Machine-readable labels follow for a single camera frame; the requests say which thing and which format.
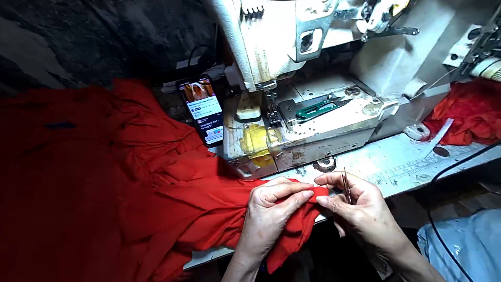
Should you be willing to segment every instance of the industrial sewing machine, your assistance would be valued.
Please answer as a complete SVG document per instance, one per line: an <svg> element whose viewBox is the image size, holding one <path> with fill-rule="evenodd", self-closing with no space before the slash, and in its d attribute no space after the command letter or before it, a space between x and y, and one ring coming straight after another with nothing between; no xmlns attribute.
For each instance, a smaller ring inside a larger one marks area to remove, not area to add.
<svg viewBox="0 0 501 282"><path fill-rule="evenodd" d="M224 31L244 90L225 102L223 140L223 157L243 179L311 162L329 171L336 154L403 131L426 138L429 130L420 122L450 81L485 76L492 64L473 69L487 59L501 64L492 53L501 38L498 3L492 1L206 5ZM365 44L344 72L294 75L322 49L357 40Z"/></svg>

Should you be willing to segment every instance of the phone screen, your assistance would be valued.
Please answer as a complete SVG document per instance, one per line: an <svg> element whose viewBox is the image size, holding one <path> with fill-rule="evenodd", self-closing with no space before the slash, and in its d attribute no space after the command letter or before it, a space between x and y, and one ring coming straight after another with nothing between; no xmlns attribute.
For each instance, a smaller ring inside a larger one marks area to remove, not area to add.
<svg viewBox="0 0 501 282"><path fill-rule="evenodd" d="M201 78L198 82L180 84L179 90L184 92L186 105L193 117L195 126L200 130L200 137L209 144L223 138L222 110L212 89L210 80Z"/></svg>

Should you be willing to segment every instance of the tweezers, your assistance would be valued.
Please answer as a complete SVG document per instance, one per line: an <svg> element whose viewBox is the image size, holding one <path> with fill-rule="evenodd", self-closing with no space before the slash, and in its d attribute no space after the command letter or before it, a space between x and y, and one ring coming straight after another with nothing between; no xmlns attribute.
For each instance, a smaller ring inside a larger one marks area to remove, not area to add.
<svg viewBox="0 0 501 282"><path fill-rule="evenodd" d="M346 177L346 168L344 168L344 174L341 172L341 178L343 179L343 186L345 190L346 200L348 200L348 204L353 205L353 200L351 199L351 191L348 186L348 178Z"/></svg>

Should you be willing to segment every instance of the hand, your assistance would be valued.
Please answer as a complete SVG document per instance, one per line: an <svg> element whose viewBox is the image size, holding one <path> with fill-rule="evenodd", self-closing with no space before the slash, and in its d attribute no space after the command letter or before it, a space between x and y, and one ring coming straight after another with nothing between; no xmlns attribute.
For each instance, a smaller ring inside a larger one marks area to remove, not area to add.
<svg viewBox="0 0 501 282"><path fill-rule="evenodd" d="M348 186L355 205L348 204L344 194L334 197L317 197L317 202L339 215L348 227L360 234L368 243L376 247L385 257L392 256L412 246L391 214L383 195L376 185L346 174ZM344 189L341 172L331 172L315 179L315 183L326 188ZM336 222L339 234L346 232Z"/></svg>
<svg viewBox="0 0 501 282"><path fill-rule="evenodd" d="M313 191L304 191L312 187L311 184L295 183L280 176L254 188L250 192L237 249L262 260L275 244L292 213L313 196ZM275 204L278 199L290 194L288 199Z"/></svg>
<svg viewBox="0 0 501 282"><path fill-rule="evenodd" d="M311 187L280 176L251 191L240 240L222 281L254 281L261 261L289 217L313 196L313 191L304 191ZM290 194L288 199L275 204Z"/></svg>
<svg viewBox="0 0 501 282"><path fill-rule="evenodd" d="M349 227L373 245L404 281L445 282L407 239L391 215L379 188L351 174L347 173L346 177L354 205L348 204L344 194L320 196L317 202L343 218ZM341 172L324 174L317 177L315 182L329 189L344 189ZM346 234L338 223L336 227L340 235Z"/></svg>

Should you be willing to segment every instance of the red cloth pile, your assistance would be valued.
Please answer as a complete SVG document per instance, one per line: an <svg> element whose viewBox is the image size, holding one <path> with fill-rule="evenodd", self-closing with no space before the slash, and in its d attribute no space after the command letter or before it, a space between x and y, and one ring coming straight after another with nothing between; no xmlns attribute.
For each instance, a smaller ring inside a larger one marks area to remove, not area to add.
<svg viewBox="0 0 501 282"><path fill-rule="evenodd" d="M437 134L448 118L454 123L442 145L493 144L501 138L501 83L476 79L454 83L450 93L423 122Z"/></svg>
<svg viewBox="0 0 501 282"><path fill-rule="evenodd" d="M5 281L171 280L192 251L236 246L264 183L232 176L137 81L34 90L0 111ZM315 196L287 223L270 272L308 239Z"/></svg>

